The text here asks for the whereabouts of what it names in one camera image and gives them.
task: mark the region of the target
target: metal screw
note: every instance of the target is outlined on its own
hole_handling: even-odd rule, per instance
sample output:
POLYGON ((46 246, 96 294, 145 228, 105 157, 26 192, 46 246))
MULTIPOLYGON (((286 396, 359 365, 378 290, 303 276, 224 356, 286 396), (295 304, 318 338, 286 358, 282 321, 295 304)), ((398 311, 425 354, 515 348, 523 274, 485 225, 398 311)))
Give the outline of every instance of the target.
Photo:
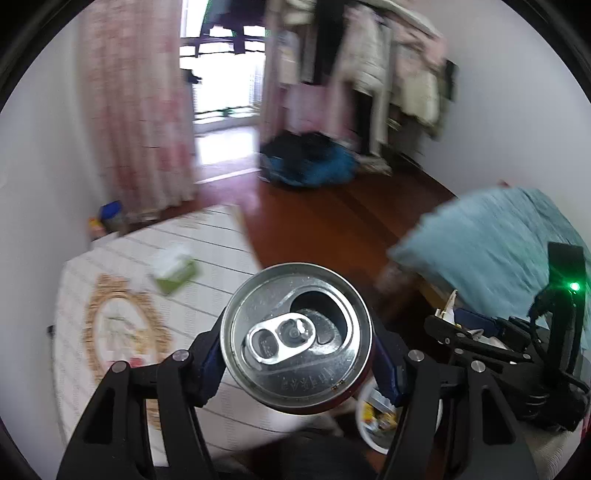
POLYGON ((115 362, 113 365, 111 365, 111 370, 113 372, 115 372, 116 374, 121 373, 126 368, 127 368, 127 363, 124 362, 123 360, 119 360, 118 362, 115 362))
POLYGON ((420 350, 410 350, 408 357, 415 362, 422 362, 425 360, 425 354, 420 350))
POLYGON ((480 360, 474 360, 474 361, 473 361, 473 362, 470 364, 470 366, 472 367, 472 369, 473 369, 475 372, 478 372, 478 373, 480 373, 480 374, 481 374, 481 373, 482 373, 484 370, 486 370, 486 365, 485 365, 485 364, 483 364, 483 363, 482 363, 480 360))
POLYGON ((173 353, 173 360, 176 362, 184 362, 187 358, 189 358, 188 350, 177 350, 173 353))

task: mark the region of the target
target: hanging clothes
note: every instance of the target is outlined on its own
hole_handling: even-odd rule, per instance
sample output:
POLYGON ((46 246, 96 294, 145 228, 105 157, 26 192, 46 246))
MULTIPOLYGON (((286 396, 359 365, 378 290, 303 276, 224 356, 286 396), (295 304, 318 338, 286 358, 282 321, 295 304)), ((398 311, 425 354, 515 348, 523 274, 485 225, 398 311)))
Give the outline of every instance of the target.
POLYGON ((316 41, 318 28, 313 23, 306 25, 302 32, 304 47, 301 59, 301 81, 312 84, 314 80, 314 59, 316 58, 316 41))
POLYGON ((315 7, 316 0, 287 0, 283 23, 286 27, 311 25, 314 22, 315 7))
POLYGON ((346 0, 317 0, 314 10, 316 56, 312 83, 322 85, 330 77, 345 32, 346 0))
POLYGON ((285 96, 287 110, 285 129, 301 135, 321 131, 324 121, 326 87, 300 83, 292 86, 285 96))
POLYGON ((300 82, 300 39, 294 32, 281 32, 279 52, 279 82, 282 85, 298 84, 300 82))
POLYGON ((395 49, 393 49, 394 33, 392 30, 392 21, 385 19, 381 25, 382 34, 382 64, 384 65, 384 85, 376 100, 376 106, 372 113, 372 122, 374 127, 374 134, 371 136, 369 150, 373 155, 381 155, 382 147, 388 143, 388 128, 386 121, 388 119, 388 105, 392 96, 392 80, 394 78, 395 63, 395 49))
POLYGON ((268 31, 265 38, 265 74, 262 84, 262 104, 259 116, 259 141, 261 144, 270 142, 283 130, 283 89, 279 83, 279 34, 281 31, 282 0, 269 0, 264 18, 264 26, 268 31))
POLYGON ((425 35, 442 37, 441 32, 435 28, 427 17, 406 8, 402 5, 403 1, 401 0, 397 0, 396 2, 392 0, 372 0, 371 3, 376 8, 387 10, 389 12, 388 15, 395 15, 396 18, 404 21, 410 27, 423 32, 425 35))
POLYGON ((371 155, 369 144, 371 142, 371 112, 374 97, 358 91, 354 91, 353 95, 355 98, 355 130, 359 136, 358 151, 361 155, 371 155))
POLYGON ((457 73, 457 65, 452 61, 446 61, 445 67, 439 71, 437 80, 439 83, 439 117, 437 122, 427 127, 429 136, 436 140, 443 131, 443 126, 446 121, 447 111, 449 110, 449 103, 453 102, 455 91, 455 75, 457 73))
POLYGON ((391 102, 403 113, 416 117, 430 127, 439 117, 439 81, 445 64, 446 42, 431 36, 396 16, 394 41, 397 48, 395 78, 391 102))
MULTIPOLYGON (((369 7, 360 5, 348 9, 346 18, 348 23, 330 79, 326 105, 324 132, 335 139, 342 131, 343 107, 346 105, 345 99, 350 96, 347 84, 351 82, 356 92, 372 98, 371 111, 377 105, 384 85, 384 45, 376 14, 369 7)), ((357 94, 356 97, 358 107, 363 105, 356 115, 365 117, 369 101, 357 94)), ((373 114, 370 114, 369 119, 363 131, 358 132, 362 138, 375 136, 377 122, 374 121, 373 114)), ((358 117, 357 130, 360 129, 361 122, 358 117)))

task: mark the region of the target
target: wooden floor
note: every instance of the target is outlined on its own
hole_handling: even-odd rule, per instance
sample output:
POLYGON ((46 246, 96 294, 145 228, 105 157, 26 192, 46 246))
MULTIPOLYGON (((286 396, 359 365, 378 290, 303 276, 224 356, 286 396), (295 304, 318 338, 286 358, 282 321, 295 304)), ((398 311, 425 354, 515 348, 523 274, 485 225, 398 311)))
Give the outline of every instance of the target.
POLYGON ((386 249, 419 217, 453 195, 415 167, 392 177, 359 176, 344 186, 294 190, 248 173, 197 186, 196 198, 165 218, 220 203, 241 207, 248 236, 263 265, 313 262, 343 275, 375 278, 386 249))
POLYGON ((204 134, 195 139, 199 152, 197 180, 205 181, 258 166, 258 131, 238 127, 204 134))

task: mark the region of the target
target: light blue blanket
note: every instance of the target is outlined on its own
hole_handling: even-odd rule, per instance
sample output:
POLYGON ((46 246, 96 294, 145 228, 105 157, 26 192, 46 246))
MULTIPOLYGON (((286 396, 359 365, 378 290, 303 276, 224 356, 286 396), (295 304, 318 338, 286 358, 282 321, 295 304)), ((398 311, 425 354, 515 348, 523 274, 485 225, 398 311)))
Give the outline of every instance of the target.
MULTIPOLYGON (((388 257, 444 291, 456 288, 474 312, 525 319, 548 284, 548 242, 582 246, 589 278, 589 249, 552 200, 539 190, 497 188, 423 215, 388 257)), ((588 293, 583 349, 591 339, 590 319, 588 293)))

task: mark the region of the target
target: tissue box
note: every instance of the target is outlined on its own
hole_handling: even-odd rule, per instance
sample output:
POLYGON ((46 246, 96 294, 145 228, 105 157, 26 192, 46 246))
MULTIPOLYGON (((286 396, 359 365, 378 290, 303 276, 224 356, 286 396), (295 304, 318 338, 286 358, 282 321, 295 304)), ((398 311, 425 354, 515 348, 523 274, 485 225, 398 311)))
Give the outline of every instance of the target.
POLYGON ((170 295, 197 275, 197 262, 188 247, 172 245, 159 252, 151 262, 151 275, 164 295, 170 295))

